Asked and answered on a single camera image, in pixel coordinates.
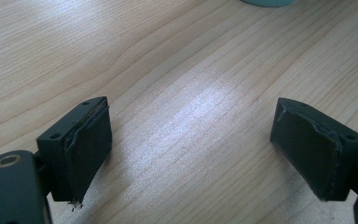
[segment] teal object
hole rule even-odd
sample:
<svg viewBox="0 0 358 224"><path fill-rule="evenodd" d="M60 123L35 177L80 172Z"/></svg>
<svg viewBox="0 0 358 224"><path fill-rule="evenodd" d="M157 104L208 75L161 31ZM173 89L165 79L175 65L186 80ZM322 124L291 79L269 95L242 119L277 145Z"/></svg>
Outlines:
<svg viewBox="0 0 358 224"><path fill-rule="evenodd" d="M295 0L242 0L259 7L285 7L292 4Z"/></svg>

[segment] blue cup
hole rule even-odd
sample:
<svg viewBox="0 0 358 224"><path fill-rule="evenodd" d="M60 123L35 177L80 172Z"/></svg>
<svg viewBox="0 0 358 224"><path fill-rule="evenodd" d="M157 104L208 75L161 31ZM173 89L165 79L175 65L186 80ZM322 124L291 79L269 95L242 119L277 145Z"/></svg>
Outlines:
<svg viewBox="0 0 358 224"><path fill-rule="evenodd" d="M292 4L295 0L242 0L259 7L284 7Z"/></svg>

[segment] wood grain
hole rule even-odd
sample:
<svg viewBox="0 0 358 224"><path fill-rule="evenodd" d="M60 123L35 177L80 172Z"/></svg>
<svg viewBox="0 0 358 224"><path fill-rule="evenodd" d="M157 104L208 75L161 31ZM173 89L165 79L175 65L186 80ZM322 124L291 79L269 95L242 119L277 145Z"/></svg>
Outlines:
<svg viewBox="0 0 358 224"><path fill-rule="evenodd" d="M0 1L0 154L99 95L113 154L55 223L353 223L269 131L281 96L358 132L358 1Z"/></svg>

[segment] light wood surface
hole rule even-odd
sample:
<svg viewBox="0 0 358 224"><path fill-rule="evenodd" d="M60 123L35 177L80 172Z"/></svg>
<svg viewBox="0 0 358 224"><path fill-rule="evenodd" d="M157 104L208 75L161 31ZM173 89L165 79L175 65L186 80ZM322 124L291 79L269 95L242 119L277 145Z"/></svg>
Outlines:
<svg viewBox="0 0 358 224"><path fill-rule="evenodd" d="M358 1L0 1L0 154L100 95L113 154L55 223L353 223L269 132L279 96L358 132Z"/></svg>

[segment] teal bowl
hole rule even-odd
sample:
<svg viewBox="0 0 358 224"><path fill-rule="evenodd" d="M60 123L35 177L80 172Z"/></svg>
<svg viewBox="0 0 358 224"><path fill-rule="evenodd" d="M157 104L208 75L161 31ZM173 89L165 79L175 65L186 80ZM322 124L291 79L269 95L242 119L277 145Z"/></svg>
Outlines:
<svg viewBox="0 0 358 224"><path fill-rule="evenodd" d="M284 7L292 4L295 0L242 0L259 7Z"/></svg>

